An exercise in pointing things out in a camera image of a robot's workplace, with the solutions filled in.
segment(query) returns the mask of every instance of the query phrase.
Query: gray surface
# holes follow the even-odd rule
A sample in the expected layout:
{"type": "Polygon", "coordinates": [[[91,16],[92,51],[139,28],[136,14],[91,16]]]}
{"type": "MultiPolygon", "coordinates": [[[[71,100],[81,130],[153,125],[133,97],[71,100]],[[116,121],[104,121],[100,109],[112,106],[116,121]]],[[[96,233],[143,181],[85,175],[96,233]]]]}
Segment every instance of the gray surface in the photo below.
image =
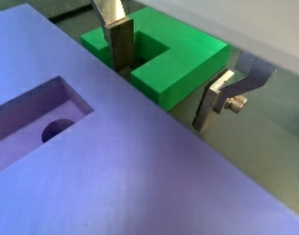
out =
{"type": "MultiPolygon", "coordinates": [[[[203,87],[171,110],[192,132],[201,92],[203,87]]],[[[237,115],[224,110],[204,133],[195,133],[299,214],[299,77],[279,70],[245,97],[237,115]]]]}
{"type": "Polygon", "coordinates": [[[8,13],[0,104],[61,75],[95,112],[0,173],[0,235],[299,234],[299,218],[75,41],[29,7],[8,13]]]}
{"type": "Polygon", "coordinates": [[[299,0],[137,0],[299,75],[299,0]]]}
{"type": "Polygon", "coordinates": [[[88,0],[0,0],[0,10],[29,4],[45,17],[56,17],[81,6],[89,5],[88,0]]]}

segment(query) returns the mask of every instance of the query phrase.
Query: cutout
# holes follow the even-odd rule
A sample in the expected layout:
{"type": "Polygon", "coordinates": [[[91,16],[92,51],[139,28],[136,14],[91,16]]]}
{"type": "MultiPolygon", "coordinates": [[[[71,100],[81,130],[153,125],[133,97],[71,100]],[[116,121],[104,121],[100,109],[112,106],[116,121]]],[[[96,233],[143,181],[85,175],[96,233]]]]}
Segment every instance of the cutout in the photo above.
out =
{"type": "Polygon", "coordinates": [[[60,132],[69,128],[75,124],[67,118],[61,118],[51,122],[41,134],[41,141],[47,142],[52,137],[55,137],[60,132]]]}
{"type": "Polygon", "coordinates": [[[0,106],[0,171],[93,108],[61,77],[51,79],[0,106]]]}

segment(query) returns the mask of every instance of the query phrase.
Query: green block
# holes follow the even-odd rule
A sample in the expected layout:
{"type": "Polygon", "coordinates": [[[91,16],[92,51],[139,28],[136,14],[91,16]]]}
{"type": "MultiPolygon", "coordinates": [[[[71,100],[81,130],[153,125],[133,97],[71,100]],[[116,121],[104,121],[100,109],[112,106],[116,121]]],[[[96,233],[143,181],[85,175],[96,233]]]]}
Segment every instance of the green block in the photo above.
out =
{"type": "MultiPolygon", "coordinates": [[[[131,83],[168,111],[225,66],[232,47],[152,8],[129,17],[135,20],[135,58],[141,61],[131,83]]],[[[101,28],[81,35],[81,41],[112,67],[101,28]]]]}

